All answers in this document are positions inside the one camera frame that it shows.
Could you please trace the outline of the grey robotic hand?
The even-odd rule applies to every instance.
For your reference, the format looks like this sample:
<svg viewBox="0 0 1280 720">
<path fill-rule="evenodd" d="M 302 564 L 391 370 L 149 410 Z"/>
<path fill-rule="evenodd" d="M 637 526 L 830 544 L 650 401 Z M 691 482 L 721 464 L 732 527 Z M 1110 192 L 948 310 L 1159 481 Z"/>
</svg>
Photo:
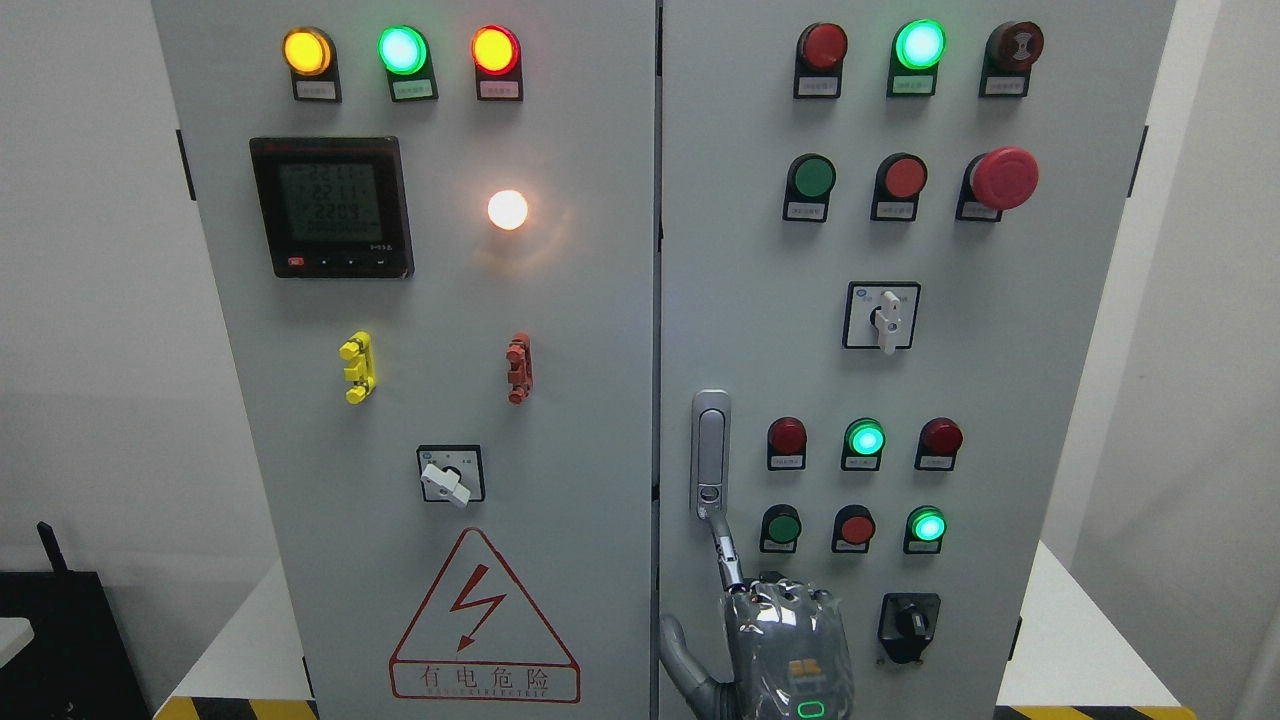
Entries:
<svg viewBox="0 0 1280 720">
<path fill-rule="evenodd" d="M 721 510 L 707 512 L 724 585 L 733 680 L 690 653 L 681 623 L 660 616 L 659 656 L 698 719 L 850 719 L 854 676 L 838 600 L 782 577 L 748 580 Z"/>
</svg>

